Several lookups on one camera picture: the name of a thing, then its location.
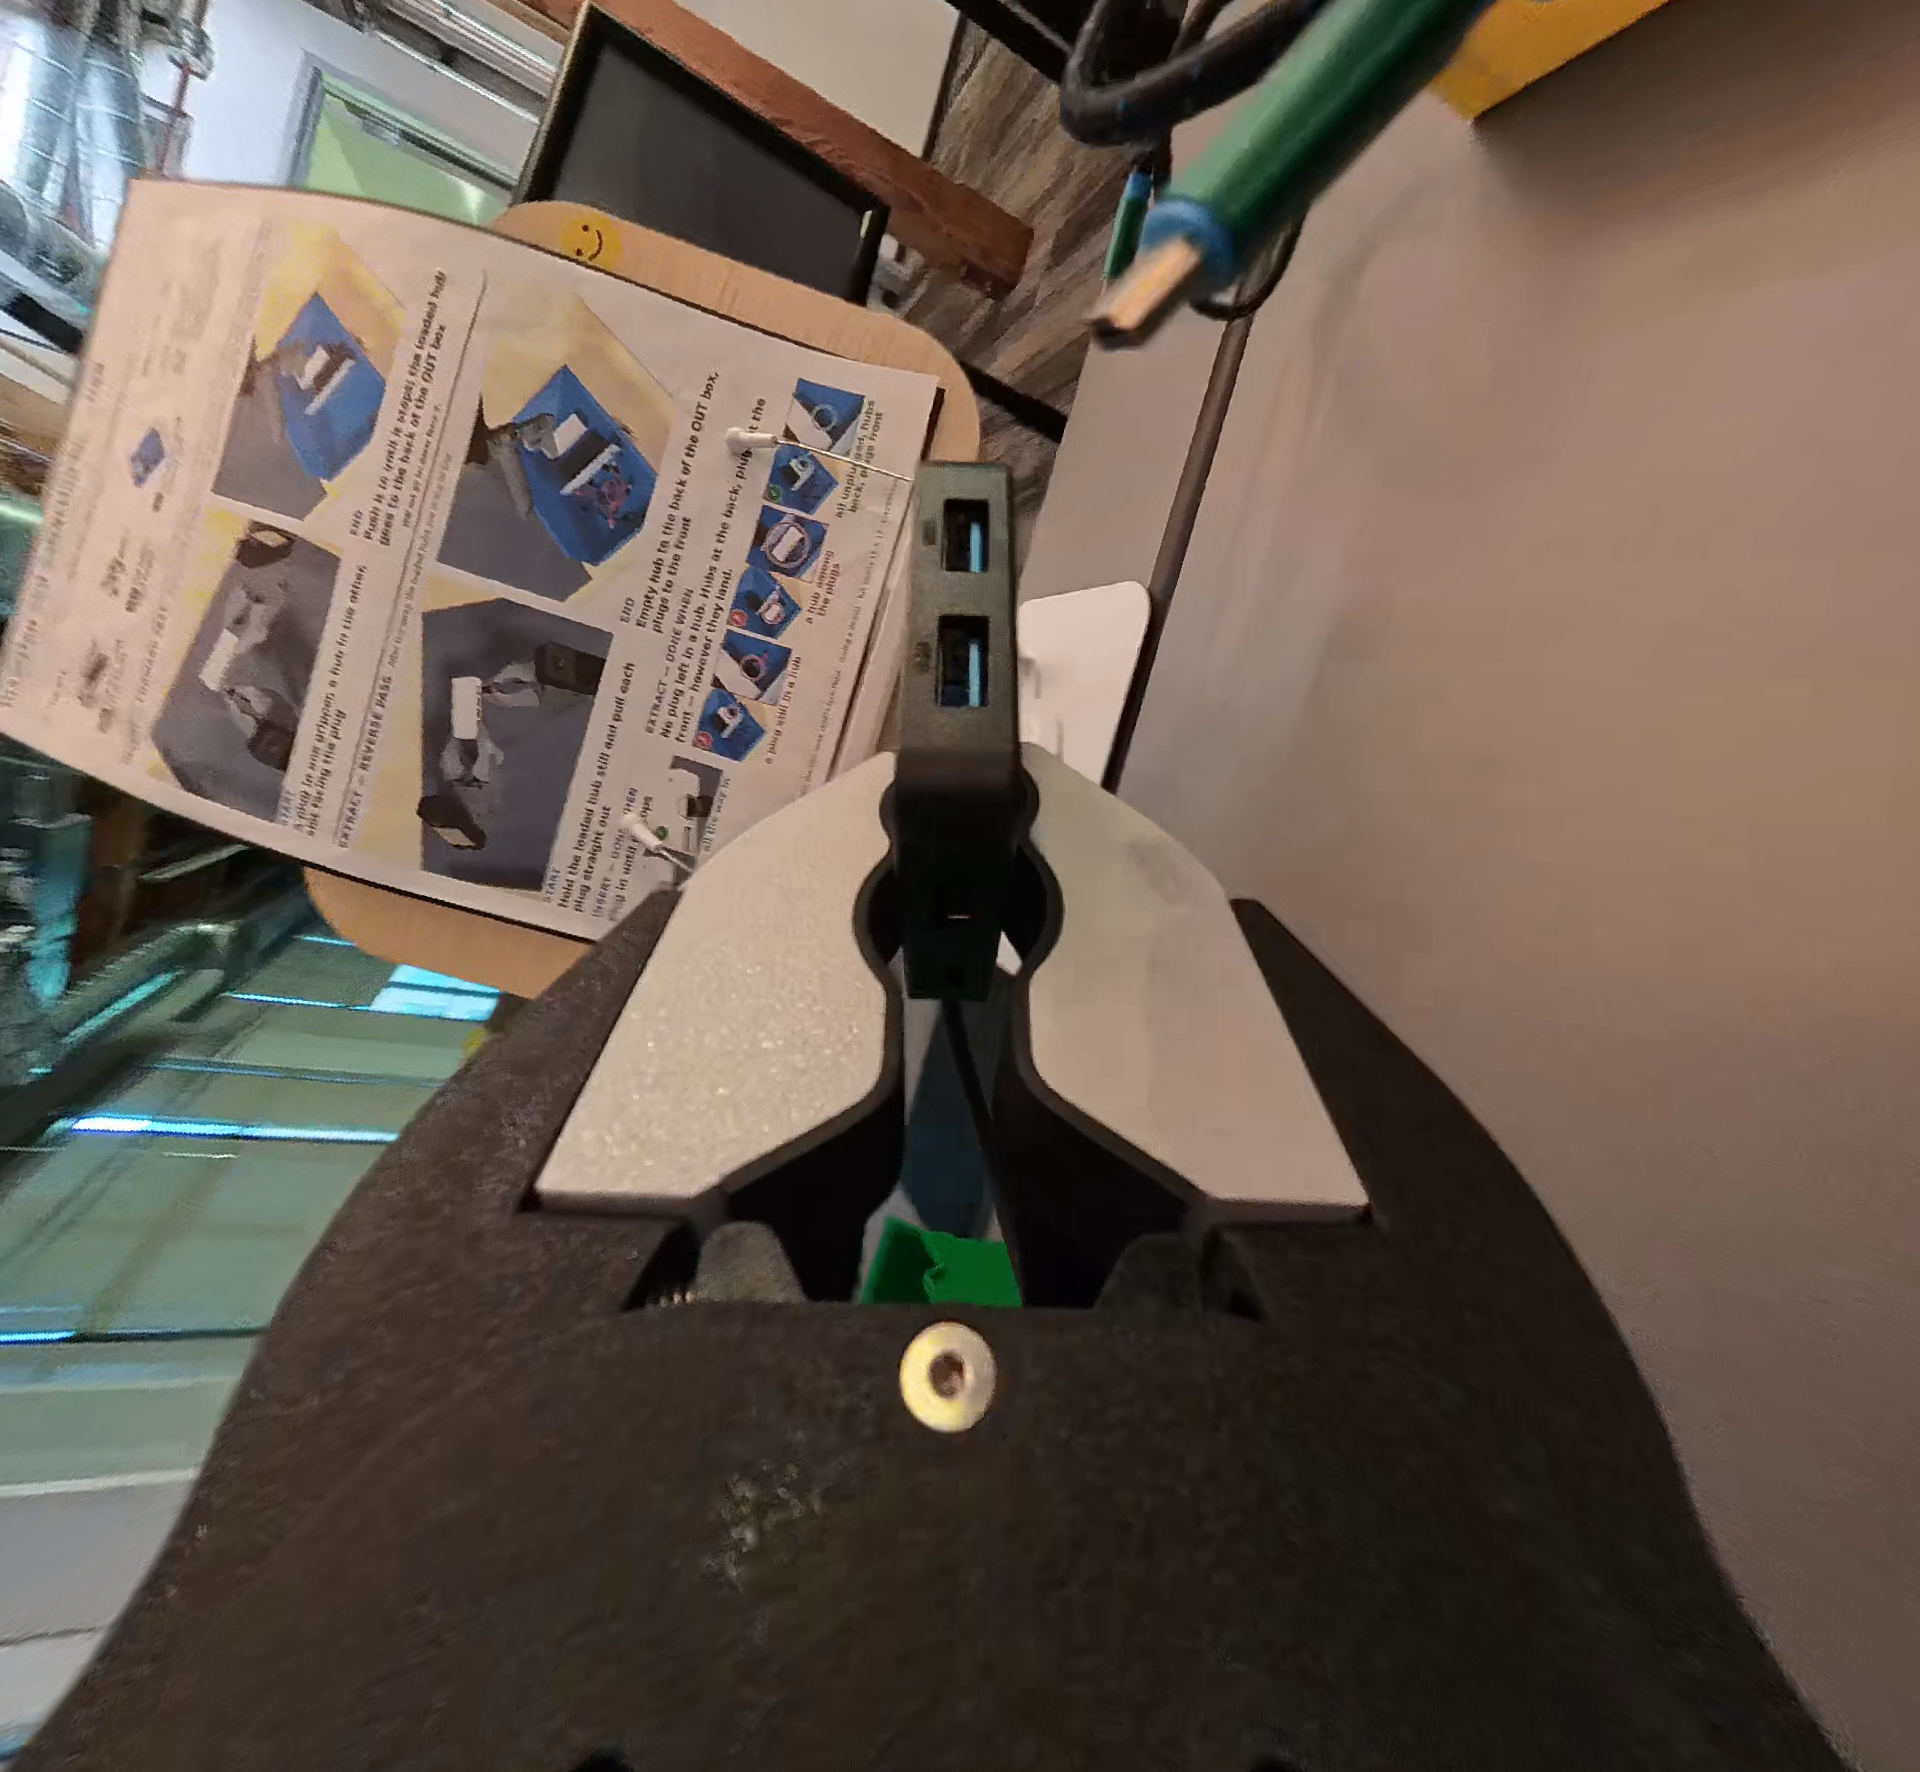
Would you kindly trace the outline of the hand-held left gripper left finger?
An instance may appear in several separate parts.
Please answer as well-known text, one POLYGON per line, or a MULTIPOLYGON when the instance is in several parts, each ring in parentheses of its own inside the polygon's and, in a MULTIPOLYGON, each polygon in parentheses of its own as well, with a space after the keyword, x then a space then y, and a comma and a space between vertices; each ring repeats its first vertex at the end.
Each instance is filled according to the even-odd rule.
POLYGON ((891 767, 856 767, 687 882, 538 1174, 540 1208, 707 1219, 816 1151, 863 1216, 902 1156, 902 1001, 870 939, 891 767))

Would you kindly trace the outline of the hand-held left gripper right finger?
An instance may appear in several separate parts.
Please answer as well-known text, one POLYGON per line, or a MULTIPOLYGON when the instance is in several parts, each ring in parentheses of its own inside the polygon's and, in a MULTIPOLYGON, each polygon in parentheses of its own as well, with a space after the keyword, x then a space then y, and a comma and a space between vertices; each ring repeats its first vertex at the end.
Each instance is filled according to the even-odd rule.
POLYGON ((1016 1054, 1036 1103, 1190 1219, 1356 1219, 1356 1166, 1214 874, 1048 752, 1026 752, 1039 913, 1016 1054))

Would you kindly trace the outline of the green plastic bin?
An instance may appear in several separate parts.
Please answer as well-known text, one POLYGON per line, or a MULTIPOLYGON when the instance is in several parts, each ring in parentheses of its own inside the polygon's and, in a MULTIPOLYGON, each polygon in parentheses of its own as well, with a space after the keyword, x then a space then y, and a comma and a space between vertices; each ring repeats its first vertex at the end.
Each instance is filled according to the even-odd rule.
POLYGON ((929 1230, 887 1215, 859 1281, 861 1304, 1021 1307, 1005 1244, 929 1230))

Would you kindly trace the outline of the black usb hub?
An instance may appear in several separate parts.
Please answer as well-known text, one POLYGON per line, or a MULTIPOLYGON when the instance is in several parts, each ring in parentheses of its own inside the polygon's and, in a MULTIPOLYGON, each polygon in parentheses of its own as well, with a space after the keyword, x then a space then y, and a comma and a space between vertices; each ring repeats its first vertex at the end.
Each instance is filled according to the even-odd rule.
POLYGON ((1008 471, 921 464, 905 543, 891 799, 902 975, 915 1001, 978 1001, 1024 816, 1008 471))

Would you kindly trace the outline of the thin braided cable green plugs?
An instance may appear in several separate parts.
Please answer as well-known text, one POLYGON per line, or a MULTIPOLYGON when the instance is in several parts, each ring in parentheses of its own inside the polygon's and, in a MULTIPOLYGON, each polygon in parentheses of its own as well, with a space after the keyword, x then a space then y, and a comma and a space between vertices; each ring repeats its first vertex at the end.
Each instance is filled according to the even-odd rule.
POLYGON ((1140 158, 1190 119, 1240 102, 1184 176, 1149 188, 1092 310, 1103 347, 1143 344, 1176 309, 1239 286, 1384 125, 1458 53, 1498 0, 1268 0, 1130 76, 1122 35, 1146 0, 1095 0, 1061 69, 1061 127, 1140 158))

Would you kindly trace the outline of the instruction sheet on stand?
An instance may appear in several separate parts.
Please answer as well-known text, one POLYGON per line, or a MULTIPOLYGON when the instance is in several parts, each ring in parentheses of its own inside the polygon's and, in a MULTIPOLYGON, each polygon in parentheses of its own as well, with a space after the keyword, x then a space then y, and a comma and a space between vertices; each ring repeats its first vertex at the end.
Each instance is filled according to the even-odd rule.
MULTIPOLYGON (((840 359, 937 378, 943 403, 923 440, 923 455, 952 464, 977 459, 977 396, 959 359, 911 322, 753 269, 585 203, 515 201, 491 225, 491 234, 565 258, 562 225, 584 213, 595 213, 618 227, 622 258, 616 272, 605 272, 609 275, 840 359)), ((576 939, 327 870, 305 870, 303 887, 321 919, 367 954, 485 983, 518 999, 538 996, 588 951, 588 942, 576 939)))

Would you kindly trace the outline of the white stand base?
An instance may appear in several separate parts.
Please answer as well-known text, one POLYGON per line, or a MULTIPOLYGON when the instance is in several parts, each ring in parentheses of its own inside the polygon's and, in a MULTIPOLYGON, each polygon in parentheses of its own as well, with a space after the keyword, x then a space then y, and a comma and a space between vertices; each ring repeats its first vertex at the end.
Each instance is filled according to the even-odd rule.
POLYGON ((1019 741, 1099 786, 1150 620, 1150 595, 1138 581, 1021 597, 1019 741))

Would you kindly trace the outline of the printed instruction sheet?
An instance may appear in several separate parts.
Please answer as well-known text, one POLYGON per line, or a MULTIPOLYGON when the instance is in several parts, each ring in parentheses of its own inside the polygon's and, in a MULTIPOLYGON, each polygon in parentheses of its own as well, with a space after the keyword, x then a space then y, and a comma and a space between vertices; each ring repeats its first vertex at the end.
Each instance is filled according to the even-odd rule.
POLYGON ((941 403, 490 228, 143 178, 3 734, 303 868, 595 939, 870 755, 941 403))

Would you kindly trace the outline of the silver ventilation duct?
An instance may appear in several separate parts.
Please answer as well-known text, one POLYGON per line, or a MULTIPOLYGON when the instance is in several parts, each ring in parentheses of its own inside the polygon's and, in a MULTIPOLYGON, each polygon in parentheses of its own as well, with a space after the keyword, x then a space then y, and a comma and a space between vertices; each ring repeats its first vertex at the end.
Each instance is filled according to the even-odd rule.
POLYGON ((89 299, 129 192, 150 163, 143 0, 1 0, 3 259, 89 299))

